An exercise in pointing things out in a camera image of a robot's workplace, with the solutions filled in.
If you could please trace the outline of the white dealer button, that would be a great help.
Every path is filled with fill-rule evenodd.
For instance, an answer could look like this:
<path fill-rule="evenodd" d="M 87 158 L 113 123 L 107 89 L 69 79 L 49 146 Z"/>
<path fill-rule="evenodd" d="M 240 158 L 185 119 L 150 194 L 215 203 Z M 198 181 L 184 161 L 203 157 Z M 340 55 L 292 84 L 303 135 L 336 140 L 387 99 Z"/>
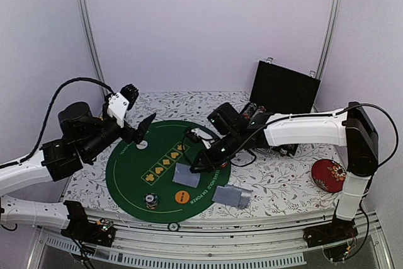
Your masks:
<path fill-rule="evenodd" d="M 148 142 L 146 140 L 143 140 L 139 144 L 137 144 L 136 147 L 139 150 L 144 150 L 148 147 Z"/>

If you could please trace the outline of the small chip stack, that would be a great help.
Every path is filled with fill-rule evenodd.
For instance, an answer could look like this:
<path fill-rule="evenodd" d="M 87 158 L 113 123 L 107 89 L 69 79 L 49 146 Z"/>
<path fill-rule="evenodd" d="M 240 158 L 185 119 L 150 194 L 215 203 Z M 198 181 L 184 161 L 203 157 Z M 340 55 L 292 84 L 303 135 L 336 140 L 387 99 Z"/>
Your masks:
<path fill-rule="evenodd" d="M 228 166 L 228 162 L 224 162 L 223 164 L 221 164 L 220 167 L 221 167 L 222 169 L 224 169 L 224 168 L 226 168 L 227 166 Z"/>

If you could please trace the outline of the dealt cards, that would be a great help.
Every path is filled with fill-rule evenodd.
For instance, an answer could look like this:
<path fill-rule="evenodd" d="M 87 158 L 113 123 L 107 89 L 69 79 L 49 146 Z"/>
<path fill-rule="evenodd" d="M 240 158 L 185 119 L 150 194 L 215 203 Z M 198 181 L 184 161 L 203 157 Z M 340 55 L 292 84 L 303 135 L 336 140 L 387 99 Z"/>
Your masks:
<path fill-rule="evenodd" d="M 188 186 L 191 188 L 197 188 L 200 182 L 201 175 L 200 173 L 192 173 L 190 171 L 190 166 L 182 163 L 177 163 L 174 175 L 173 182 Z"/>

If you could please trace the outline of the blue checked card deck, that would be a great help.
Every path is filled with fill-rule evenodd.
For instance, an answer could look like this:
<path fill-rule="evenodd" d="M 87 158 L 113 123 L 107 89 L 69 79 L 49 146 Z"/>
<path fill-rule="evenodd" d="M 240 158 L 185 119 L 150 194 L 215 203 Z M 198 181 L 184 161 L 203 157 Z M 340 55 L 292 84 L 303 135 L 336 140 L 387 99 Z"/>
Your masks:
<path fill-rule="evenodd" d="M 217 186 L 212 201 L 223 205 L 245 209 L 249 206 L 253 192 L 233 185 Z"/>

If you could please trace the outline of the orange big blind button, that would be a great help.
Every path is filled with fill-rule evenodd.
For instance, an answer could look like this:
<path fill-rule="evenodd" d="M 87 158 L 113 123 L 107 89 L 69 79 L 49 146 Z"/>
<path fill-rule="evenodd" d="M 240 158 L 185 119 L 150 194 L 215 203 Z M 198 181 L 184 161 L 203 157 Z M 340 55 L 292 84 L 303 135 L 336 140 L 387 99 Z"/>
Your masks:
<path fill-rule="evenodd" d="M 186 204 L 190 201 L 190 194 L 187 191 L 180 190 L 176 192 L 174 199 L 178 204 Z"/>

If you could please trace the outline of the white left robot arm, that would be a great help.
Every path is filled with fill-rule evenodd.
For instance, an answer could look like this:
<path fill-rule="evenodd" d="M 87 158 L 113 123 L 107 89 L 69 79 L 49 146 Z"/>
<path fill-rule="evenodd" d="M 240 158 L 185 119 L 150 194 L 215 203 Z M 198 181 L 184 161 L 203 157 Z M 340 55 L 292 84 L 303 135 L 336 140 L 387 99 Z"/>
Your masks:
<path fill-rule="evenodd" d="M 134 128 L 125 120 L 139 96 L 128 84 L 106 98 L 100 117 L 84 101 L 58 114 L 62 137 L 38 142 L 28 155 L 1 165 L 1 223 L 58 228 L 66 236 L 87 240 L 111 233 L 105 221 L 90 222 L 81 203 L 59 202 L 61 186 L 85 165 L 121 139 L 140 144 L 155 115 Z"/>

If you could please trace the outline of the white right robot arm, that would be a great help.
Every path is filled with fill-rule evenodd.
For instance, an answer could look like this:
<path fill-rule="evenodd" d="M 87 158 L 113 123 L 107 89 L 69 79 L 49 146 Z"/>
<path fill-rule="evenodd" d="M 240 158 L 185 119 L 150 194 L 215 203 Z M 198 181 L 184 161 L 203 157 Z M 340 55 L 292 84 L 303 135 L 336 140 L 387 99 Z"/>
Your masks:
<path fill-rule="evenodd" d="M 310 247 L 352 239 L 358 235 L 356 215 L 380 166 L 378 134 L 364 107 L 351 102 L 332 112 L 275 113 L 248 103 L 237 112 L 224 103 L 208 116 L 218 139 L 199 127 L 185 131 L 184 140 L 203 144 L 189 161 L 190 171 L 221 169 L 241 151 L 268 149 L 294 157 L 303 154 L 296 147 L 317 147 L 325 158 L 315 160 L 312 179 L 323 190 L 335 186 L 338 199 L 331 221 L 306 228 L 304 239 Z"/>

